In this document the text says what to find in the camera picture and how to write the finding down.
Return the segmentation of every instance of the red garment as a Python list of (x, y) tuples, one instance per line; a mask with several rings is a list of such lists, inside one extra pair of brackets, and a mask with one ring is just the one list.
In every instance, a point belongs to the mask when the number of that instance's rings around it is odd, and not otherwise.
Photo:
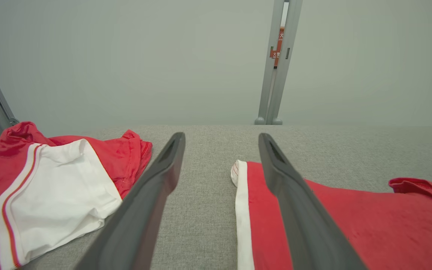
[[(278, 200), (266, 186), (261, 164), (247, 162), (245, 173), (238, 162), (238, 189), (241, 176), (247, 175), (254, 268), (292, 269)], [(395, 193), (306, 182), (369, 269), (432, 269), (431, 182), (392, 179)]]
[(90, 143), (121, 198), (124, 198), (151, 159), (150, 142), (141, 140), (139, 135), (131, 130), (125, 132), (121, 138), (107, 141), (84, 136), (46, 138), (31, 122), (22, 122), (7, 128), (0, 137), (0, 195), (10, 187), (22, 172), (26, 161), (30, 160), (27, 157), (29, 154), (33, 155), (33, 152), (29, 153), (32, 144), (54, 147), (81, 139)]

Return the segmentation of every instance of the white trim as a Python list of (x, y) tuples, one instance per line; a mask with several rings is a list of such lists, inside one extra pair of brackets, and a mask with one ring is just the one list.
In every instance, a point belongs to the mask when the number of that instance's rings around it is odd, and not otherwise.
[(251, 241), (251, 221), (249, 215), (248, 164), (237, 160), (231, 168), (231, 179), (236, 191), (236, 235), (238, 237), (238, 269), (254, 269)]
[[(1, 269), (13, 269), (15, 267), (13, 260), (12, 260), (10, 235), (9, 235), (9, 232), (8, 232), (6, 224), (5, 224), (5, 219), (3, 218), (3, 204), (6, 200), (6, 198), (14, 190), (16, 190), (19, 187), (19, 185), (23, 182), (24, 178), (26, 178), (26, 176), (28, 175), (29, 171), (31, 171), (31, 167), (33, 167), (34, 151), (35, 151), (36, 147), (39, 145), (40, 144), (37, 144), (37, 143), (29, 145), (28, 152), (26, 154), (26, 163), (25, 163), (24, 167), (22, 168), (22, 171), (19, 173), (17, 178), (14, 179), (13, 183), (9, 186), (9, 188), (7, 188), (0, 195), (0, 267), (1, 267)], [(13, 227), (14, 226), (14, 219), (12, 218), (10, 213), (11, 212), (8, 211), (6, 213), (6, 215), (7, 215), (9, 222), (10, 222), (10, 226)], [(15, 237), (17, 237), (17, 231), (15, 231), (14, 227), (13, 227), (13, 235), (15, 235)]]

